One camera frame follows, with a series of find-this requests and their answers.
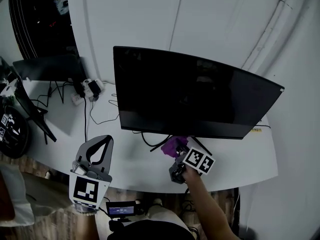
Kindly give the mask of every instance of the purple object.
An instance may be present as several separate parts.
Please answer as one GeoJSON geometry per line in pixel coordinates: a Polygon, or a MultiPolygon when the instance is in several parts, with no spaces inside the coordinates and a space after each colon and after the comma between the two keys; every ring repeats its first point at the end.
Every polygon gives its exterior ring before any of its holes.
{"type": "Polygon", "coordinates": [[[177,154],[178,142],[177,139],[183,144],[187,145],[188,140],[187,136],[172,136],[169,138],[165,144],[162,145],[161,150],[165,155],[168,155],[172,158],[177,158],[179,154],[177,154]]]}

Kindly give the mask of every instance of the sticker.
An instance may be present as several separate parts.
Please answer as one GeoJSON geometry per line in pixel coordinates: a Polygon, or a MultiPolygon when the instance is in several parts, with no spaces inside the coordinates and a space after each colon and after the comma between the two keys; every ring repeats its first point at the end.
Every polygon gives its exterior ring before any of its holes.
{"type": "Polygon", "coordinates": [[[0,127],[0,136],[3,137],[5,135],[6,130],[0,127]]]}
{"type": "Polygon", "coordinates": [[[194,147],[192,147],[185,156],[183,162],[198,172],[207,175],[215,163],[215,159],[194,147]]]}
{"type": "Polygon", "coordinates": [[[250,132],[255,132],[255,133],[262,132],[262,129],[261,128],[254,128],[250,132]]]}
{"type": "Polygon", "coordinates": [[[1,119],[1,123],[4,126],[7,126],[7,122],[8,122],[8,117],[6,116],[6,114],[3,114],[2,119],[1,119]]]}
{"type": "Polygon", "coordinates": [[[185,156],[183,162],[197,169],[204,155],[203,152],[192,147],[185,156]]]}
{"type": "Polygon", "coordinates": [[[210,156],[206,156],[199,166],[199,170],[207,175],[214,163],[214,159],[212,159],[210,156]]]}
{"type": "Polygon", "coordinates": [[[74,186],[73,197],[96,203],[98,197],[98,188],[99,182],[87,178],[77,177],[74,186]]]}

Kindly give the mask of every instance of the cable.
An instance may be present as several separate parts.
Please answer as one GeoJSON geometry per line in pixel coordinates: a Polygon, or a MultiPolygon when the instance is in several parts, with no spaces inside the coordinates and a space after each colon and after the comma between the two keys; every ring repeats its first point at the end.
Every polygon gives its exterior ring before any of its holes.
{"type": "Polygon", "coordinates": [[[86,131],[87,131],[87,100],[86,100],[86,97],[83,97],[84,98],[84,140],[85,142],[87,142],[87,134],[86,134],[86,131]]]}
{"type": "Polygon", "coordinates": [[[103,81],[102,83],[105,85],[113,85],[113,86],[115,85],[114,83],[110,83],[110,82],[106,82],[106,81],[103,81]]]}
{"type": "Polygon", "coordinates": [[[257,124],[255,127],[257,126],[262,126],[262,127],[269,127],[271,129],[271,127],[269,125],[260,125],[260,124],[257,124]]]}
{"type": "Polygon", "coordinates": [[[57,90],[58,88],[62,87],[62,98],[64,97],[65,85],[72,86],[73,83],[72,83],[72,82],[64,82],[62,85],[57,86],[56,88],[54,88],[54,89],[51,91],[52,88],[51,88],[51,81],[50,81],[47,95],[40,94],[37,99],[32,99],[32,101],[38,102],[37,106],[39,105],[39,103],[41,103],[42,105],[44,105],[44,106],[47,108],[47,107],[49,106],[49,98],[52,96],[52,94],[54,93],[54,91],[57,90]],[[44,104],[41,100],[39,100],[40,97],[47,97],[47,99],[46,99],[46,104],[44,104]]]}
{"type": "Polygon", "coordinates": [[[249,210],[248,219],[247,219],[247,221],[246,221],[246,231],[245,231],[246,233],[248,232],[251,209],[252,209],[252,206],[254,205],[254,200],[255,200],[256,193],[258,192],[258,188],[259,188],[259,183],[257,183],[257,186],[256,186],[256,188],[255,188],[255,190],[254,190],[253,195],[252,195],[252,202],[251,202],[251,206],[250,206],[250,210],[249,210]]]}
{"type": "Polygon", "coordinates": [[[196,234],[196,240],[200,239],[199,230],[194,226],[188,226],[190,232],[194,232],[196,234]]]}
{"type": "Polygon", "coordinates": [[[187,196],[188,192],[189,192],[189,188],[187,188],[187,189],[186,189],[186,191],[184,192],[183,200],[185,200],[185,199],[186,199],[186,196],[187,196]]]}
{"type": "Polygon", "coordinates": [[[190,213],[194,213],[196,211],[196,209],[192,208],[192,206],[194,205],[194,202],[191,201],[191,200],[184,200],[181,205],[180,205],[180,208],[181,208],[181,212],[180,212],[180,215],[179,215],[179,218],[181,220],[183,220],[183,217],[184,217],[184,214],[185,212],[190,212],[190,213]]]}
{"type": "Polygon", "coordinates": [[[46,108],[48,107],[46,104],[44,104],[42,101],[40,101],[40,100],[37,100],[37,99],[30,99],[30,101],[32,101],[32,102],[40,102],[42,105],[44,105],[46,108]]]}
{"type": "Polygon", "coordinates": [[[118,101],[116,101],[116,100],[112,100],[112,99],[109,99],[109,100],[108,100],[108,102],[109,102],[110,104],[115,105],[116,107],[118,107],[118,105],[117,105],[117,104],[112,103],[112,102],[118,102],[118,101]]]}
{"type": "Polygon", "coordinates": [[[109,216],[109,214],[108,214],[104,209],[102,209],[102,208],[99,207],[99,210],[100,210],[100,211],[103,211],[111,220],[114,220],[113,218],[111,218],[111,217],[109,216]]]}
{"type": "Polygon", "coordinates": [[[239,197],[240,197],[240,192],[239,192],[239,194],[238,194],[238,198],[236,199],[236,202],[235,202],[235,204],[234,204],[234,208],[233,208],[233,216],[235,216],[235,211],[236,211],[236,207],[237,207],[237,203],[238,203],[239,197]]]}
{"type": "Polygon", "coordinates": [[[141,136],[142,136],[142,139],[143,139],[144,143],[147,144],[149,147],[152,147],[152,148],[153,148],[153,147],[157,147],[157,146],[161,145],[162,143],[165,143],[165,142],[170,138],[170,135],[168,135],[168,136],[167,136],[163,141],[161,141],[160,143],[152,145],[152,144],[149,144],[149,143],[146,141],[143,132],[141,132],[141,136]]]}
{"type": "Polygon", "coordinates": [[[111,122],[111,121],[115,121],[115,120],[117,120],[118,119],[118,117],[119,117],[119,114],[116,116],[116,118],[115,119],[110,119],[110,120],[106,120],[106,121],[102,121],[102,122],[96,122],[95,120],[94,120],[94,118],[92,117],[92,115],[91,115],[91,112],[92,112],[92,110],[94,109],[94,102],[92,102],[92,108],[91,108],[91,110],[90,110],[90,117],[91,117],[91,119],[94,121],[94,123],[96,124],[96,125],[101,125],[101,124],[103,124],[103,123],[106,123],[106,122],[111,122]]]}

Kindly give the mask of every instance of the black cable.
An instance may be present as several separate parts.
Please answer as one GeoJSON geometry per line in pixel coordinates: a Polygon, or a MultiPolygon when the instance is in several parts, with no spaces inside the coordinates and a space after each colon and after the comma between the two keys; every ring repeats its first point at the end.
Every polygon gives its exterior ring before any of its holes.
{"type": "Polygon", "coordinates": [[[110,119],[110,120],[106,120],[106,121],[102,121],[102,122],[96,122],[96,121],[94,120],[94,118],[92,117],[92,115],[91,115],[91,112],[92,112],[93,109],[94,109],[94,102],[92,102],[92,108],[91,108],[91,110],[90,110],[90,117],[91,117],[91,119],[93,120],[93,122],[94,122],[96,125],[101,125],[101,124],[106,123],[106,122],[115,121],[115,120],[117,120],[118,117],[119,117],[119,114],[118,114],[115,119],[110,119]]]}
{"type": "Polygon", "coordinates": [[[200,239],[199,230],[194,226],[188,226],[190,232],[194,232],[196,234],[196,240],[200,239]]]}
{"type": "Polygon", "coordinates": [[[271,127],[269,125],[261,125],[261,124],[257,124],[255,127],[257,126],[262,126],[262,127],[269,127],[271,129],[271,127]]]}
{"type": "Polygon", "coordinates": [[[188,192],[189,192],[189,188],[187,188],[186,191],[184,192],[183,200],[186,199],[186,196],[187,196],[188,192]]]}
{"type": "Polygon", "coordinates": [[[157,147],[157,146],[161,145],[162,143],[165,143],[165,142],[170,138],[170,135],[168,135],[163,141],[159,142],[158,144],[152,145],[152,144],[149,144],[149,143],[146,141],[143,132],[141,132],[141,136],[142,136],[142,139],[143,139],[144,143],[147,144],[149,147],[157,147]]]}
{"type": "Polygon", "coordinates": [[[100,210],[100,211],[103,211],[111,220],[114,220],[113,218],[111,218],[111,217],[109,216],[109,214],[108,214],[104,209],[102,209],[102,208],[99,207],[99,210],[100,210]]]}
{"type": "Polygon", "coordinates": [[[112,103],[112,102],[118,102],[118,101],[113,100],[113,99],[109,99],[109,100],[108,100],[108,102],[109,102],[110,104],[115,105],[116,107],[118,107],[118,105],[117,105],[117,104],[112,103]]]}
{"type": "Polygon", "coordinates": [[[86,100],[86,97],[83,97],[84,98],[84,140],[85,142],[87,142],[87,134],[86,134],[86,131],[87,131],[87,100],[86,100]]]}
{"type": "Polygon", "coordinates": [[[32,101],[32,102],[40,102],[42,105],[44,105],[46,108],[48,107],[46,104],[44,104],[42,101],[40,101],[40,100],[37,100],[37,99],[30,99],[30,101],[32,101]]]}
{"type": "Polygon", "coordinates": [[[44,105],[47,108],[49,106],[49,98],[52,96],[54,91],[57,90],[58,88],[62,87],[62,97],[64,97],[65,85],[72,86],[73,84],[72,84],[72,82],[64,82],[62,85],[57,86],[56,88],[54,88],[51,91],[51,81],[50,81],[50,85],[49,85],[49,89],[48,89],[47,95],[40,94],[37,99],[32,99],[32,101],[38,102],[38,105],[39,105],[39,103],[41,103],[42,105],[44,105]],[[40,97],[46,97],[46,105],[42,101],[39,100],[40,97]]]}
{"type": "Polygon", "coordinates": [[[183,221],[183,217],[185,212],[190,212],[190,213],[194,213],[196,211],[196,209],[192,208],[192,205],[194,204],[194,202],[192,202],[191,200],[184,200],[184,202],[181,204],[181,212],[179,215],[179,218],[183,221]]]}

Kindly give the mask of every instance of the hand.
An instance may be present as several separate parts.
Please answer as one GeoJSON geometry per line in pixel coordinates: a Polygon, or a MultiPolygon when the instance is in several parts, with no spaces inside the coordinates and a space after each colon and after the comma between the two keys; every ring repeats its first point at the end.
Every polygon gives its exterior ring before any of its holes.
{"type": "Polygon", "coordinates": [[[185,179],[186,183],[200,178],[197,170],[193,169],[189,165],[185,165],[185,171],[182,173],[182,177],[185,179]]]}

